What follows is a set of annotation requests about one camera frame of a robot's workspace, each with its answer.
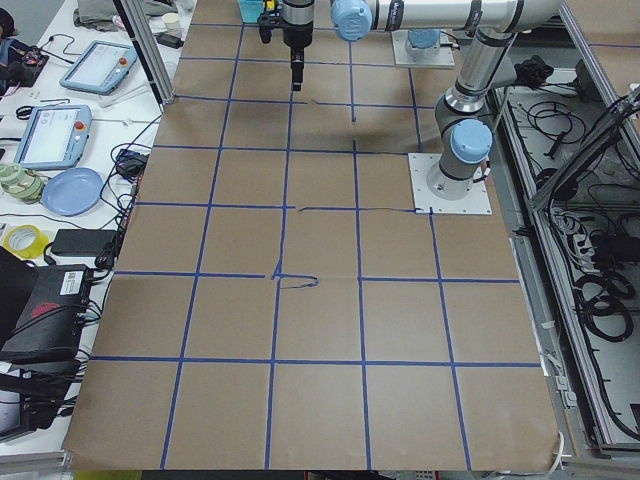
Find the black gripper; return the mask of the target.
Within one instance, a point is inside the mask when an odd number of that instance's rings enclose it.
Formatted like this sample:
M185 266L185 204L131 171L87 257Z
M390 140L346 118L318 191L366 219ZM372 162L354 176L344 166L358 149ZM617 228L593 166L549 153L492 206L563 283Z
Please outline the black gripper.
M266 11L264 8L264 11L257 21L259 36L263 44L269 44L272 39L273 30L280 27L280 7L279 1L276 1L277 9L274 11Z
M300 91L304 81L304 49L312 43L313 0L283 0L280 9L283 40L290 49L291 90Z

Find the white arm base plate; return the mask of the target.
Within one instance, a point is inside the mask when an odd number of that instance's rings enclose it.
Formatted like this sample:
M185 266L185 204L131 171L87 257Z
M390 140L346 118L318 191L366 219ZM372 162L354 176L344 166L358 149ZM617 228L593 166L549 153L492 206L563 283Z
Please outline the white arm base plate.
M414 209L420 214L491 215L486 183L478 167L468 180L452 180L440 169L440 154L410 153Z
M406 68L453 69L456 42L439 29L398 30L392 33L395 65Z

